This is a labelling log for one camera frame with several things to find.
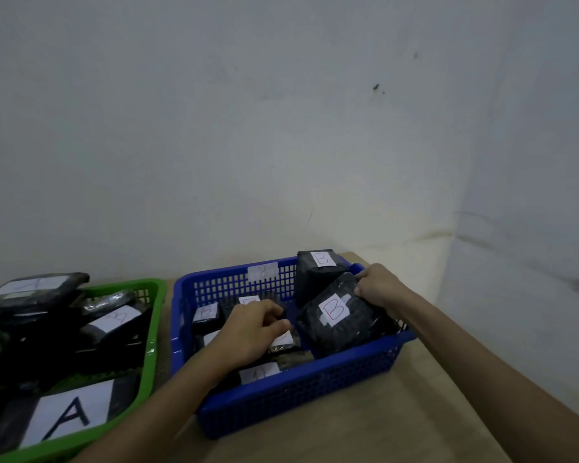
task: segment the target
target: white wall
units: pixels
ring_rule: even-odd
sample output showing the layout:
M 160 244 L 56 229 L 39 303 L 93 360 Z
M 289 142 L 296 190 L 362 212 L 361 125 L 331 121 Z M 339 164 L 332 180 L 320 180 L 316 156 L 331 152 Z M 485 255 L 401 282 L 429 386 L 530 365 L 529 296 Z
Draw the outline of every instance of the white wall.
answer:
M 438 302 L 579 413 L 579 0 L 514 22 Z
M 0 0 L 0 282 L 454 230 L 511 9 Z

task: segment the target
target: table surface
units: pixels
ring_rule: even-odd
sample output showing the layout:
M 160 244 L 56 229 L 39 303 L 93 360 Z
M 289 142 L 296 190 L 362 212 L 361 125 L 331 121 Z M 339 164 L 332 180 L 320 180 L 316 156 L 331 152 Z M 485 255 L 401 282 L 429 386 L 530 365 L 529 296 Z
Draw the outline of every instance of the table surface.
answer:
M 355 254 L 342 254 L 362 262 Z M 157 386 L 169 378 L 171 286 L 159 328 Z M 465 397 L 414 340 L 390 372 L 321 397 L 218 441 L 194 417 L 169 462 L 510 462 Z

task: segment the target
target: person's left arm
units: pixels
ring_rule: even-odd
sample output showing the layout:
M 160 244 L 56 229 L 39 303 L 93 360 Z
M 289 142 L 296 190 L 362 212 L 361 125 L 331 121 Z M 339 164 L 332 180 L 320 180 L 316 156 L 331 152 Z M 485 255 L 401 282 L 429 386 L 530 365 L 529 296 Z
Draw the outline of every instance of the person's left arm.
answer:
M 199 404 L 232 370 L 260 358 L 291 328 L 277 320 L 283 309 L 270 300 L 236 305 L 219 334 L 165 385 L 72 460 L 73 463 L 157 461 Z

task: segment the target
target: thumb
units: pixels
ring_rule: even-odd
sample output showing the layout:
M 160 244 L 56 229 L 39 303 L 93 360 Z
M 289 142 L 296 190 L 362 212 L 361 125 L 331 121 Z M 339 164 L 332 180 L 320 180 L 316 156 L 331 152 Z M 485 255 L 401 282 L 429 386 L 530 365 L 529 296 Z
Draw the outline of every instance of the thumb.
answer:
M 291 330 L 291 323 L 289 320 L 278 320 L 277 322 L 270 325 L 270 327 L 263 327 L 263 334 L 266 337 L 266 341 L 268 344 L 275 341 L 275 338 L 278 338 L 286 331 Z

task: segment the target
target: person's right arm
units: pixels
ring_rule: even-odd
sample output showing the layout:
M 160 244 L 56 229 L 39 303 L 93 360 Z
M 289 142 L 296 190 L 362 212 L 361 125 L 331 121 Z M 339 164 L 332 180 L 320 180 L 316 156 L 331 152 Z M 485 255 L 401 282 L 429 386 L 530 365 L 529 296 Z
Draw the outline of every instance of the person's right arm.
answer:
M 380 264 L 356 294 L 406 322 L 515 463 L 579 462 L 579 416 L 487 350 Z

